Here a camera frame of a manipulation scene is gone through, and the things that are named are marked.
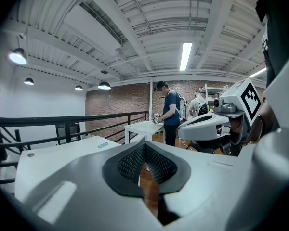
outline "person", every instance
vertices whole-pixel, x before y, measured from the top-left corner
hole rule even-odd
[[[205,103],[205,99],[201,96],[201,93],[195,92],[195,98],[191,101],[188,107],[189,114],[194,118],[198,115],[197,111],[200,105]]]
[[[263,40],[267,87],[275,79],[289,58],[289,0],[254,0],[256,12],[262,22],[267,17],[267,32]],[[279,127],[272,108],[265,101],[244,143],[257,141]],[[240,119],[231,120],[233,132],[239,132]]]
[[[175,146],[176,130],[180,124],[178,112],[180,110],[180,97],[169,88],[169,85],[165,81],[159,81],[156,85],[156,90],[161,91],[162,95],[165,96],[163,115],[158,121],[164,121],[166,144]]]

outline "white ceiling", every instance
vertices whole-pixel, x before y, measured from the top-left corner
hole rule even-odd
[[[63,23],[75,5],[111,31],[121,44],[116,55],[100,53]],[[89,84],[91,90],[101,81],[117,86],[151,77],[235,82],[264,68],[265,24],[254,6],[228,0],[19,0],[2,31],[11,49],[28,53],[26,68]],[[193,47],[187,70],[179,72],[183,42]],[[266,73],[254,83],[264,87]]]

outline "railing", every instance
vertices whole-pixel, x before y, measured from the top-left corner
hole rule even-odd
[[[9,150],[16,154],[21,154],[23,150],[31,150],[31,145],[34,144],[41,144],[41,143],[47,143],[52,141],[58,141],[58,140],[66,140],[67,143],[71,143],[71,138],[78,137],[81,135],[88,135],[91,133],[95,133],[98,131],[102,131],[108,128],[113,128],[116,126],[120,126],[123,124],[131,124],[131,122],[139,120],[139,119],[147,119],[147,111],[139,111],[139,112],[129,112],[129,113],[119,113],[119,114],[107,114],[107,115],[83,115],[83,116],[59,116],[59,117],[25,117],[25,118],[4,118],[0,117],[0,167],[9,167],[9,166],[15,166],[17,168],[18,162],[3,162],[7,159],[7,153],[6,150]],[[134,115],[141,115],[144,114],[144,116],[138,117],[136,119],[131,119],[131,116]],[[92,130],[88,130],[85,132],[79,132],[79,133],[70,133],[69,125],[75,124],[76,122],[88,122],[88,121],[97,121],[97,120],[104,120],[104,119],[111,119],[111,118],[118,118],[118,117],[127,117],[127,121],[120,122],[117,124],[113,124],[110,126],[102,127],[102,128],[95,128]],[[20,139],[20,133],[19,130],[15,130],[15,137],[11,134],[11,132],[7,129],[7,127],[29,127],[29,126],[48,126],[48,125],[56,125],[56,124],[64,124],[65,126],[65,136],[57,136],[53,138],[47,138],[42,140],[35,140],[35,141],[26,141],[22,142]],[[1,133],[1,128],[16,142],[12,142],[9,140],[4,134]],[[124,130],[117,131],[113,134],[107,135],[104,138],[110,138],[114,135],[117,135]],[[117,139],[115,142],[118,142],[122,140],[124,137],[121,137]],[[129,132],[129,138],[130,141],[133,137],[131,137],[131,133]],[[11,149],[11,147],[16,147],[19,152]],[[7,184],[14,182],[15,179],[6,179],[6,180],[0,180],[0,184]]]

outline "white table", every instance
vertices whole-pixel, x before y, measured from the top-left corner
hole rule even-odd
[[[142,121],[124,126],[125,143],[129,143],[129,132],[144,134],[145,141],[152,141],[152,135],[164,129],[164,123],[154,124],[151,121]],[[165,131],[163,131],[163,143],[165,143]]]
[[[107,146],[98,148],[98,145],[105,142],[108,143]],[[16,172],[15,197],[24,201],[35,186],[74,159],[119,145],[121,144],[94,136],[58,146],[23,151]]]

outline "person in white shirt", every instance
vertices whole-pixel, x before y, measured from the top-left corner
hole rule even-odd
[[[201,96],[201,93],[199,92],[195,92],[195,97],[196,98],[191,101],[188,108],[189,114],[193,116],[193,118],[198,115],[197,110],[199,106],[206,102],[206,100]]]

